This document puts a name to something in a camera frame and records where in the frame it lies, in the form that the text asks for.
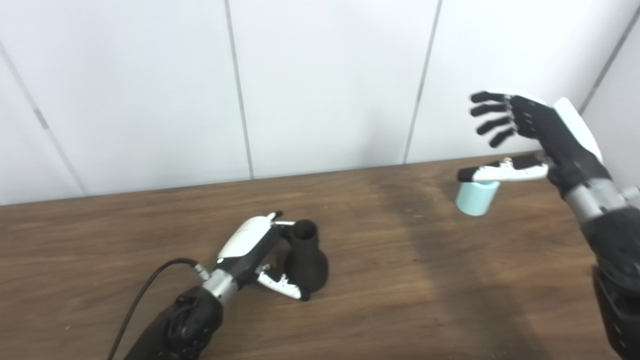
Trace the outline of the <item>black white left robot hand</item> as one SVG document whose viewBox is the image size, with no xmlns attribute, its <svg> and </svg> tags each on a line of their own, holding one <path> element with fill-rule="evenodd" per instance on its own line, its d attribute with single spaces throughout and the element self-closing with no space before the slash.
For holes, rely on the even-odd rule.
<svg viewBox="0 0 640 360">
<path fill-rule="evenodd" d="M 284 296 L 306 302 L 310 292 L 290 276 L 263 260 L 281 239 L 289 239 L 294 221 L 279 221 L 281 211 L 247 219 L 218 253 L 210 278 L 203 283 L 223 306 L 238 291 L 253 283 Z"/>
</svg>

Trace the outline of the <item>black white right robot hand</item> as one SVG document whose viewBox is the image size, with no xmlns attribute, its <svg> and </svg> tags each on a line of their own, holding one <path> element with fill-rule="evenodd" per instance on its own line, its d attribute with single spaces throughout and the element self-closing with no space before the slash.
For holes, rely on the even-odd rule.
<svg viewBox="0 0 640 360">
<path fill-rule="evenodd" d="M 474 93 L 470 100 L 474 104 L 471 116 L 498 114 L 477 128 L 480 136 L 496 130 L 490 147 L 520 136 L 538 141 L 541 152 L 459 169 L 459 182 L 528 182 L 547 178 L 564 196 L 590 180 L 611 180 L 594 135 L 567 98 L 548 105 L 514 91 L 489 89 Z"/>
</svg>

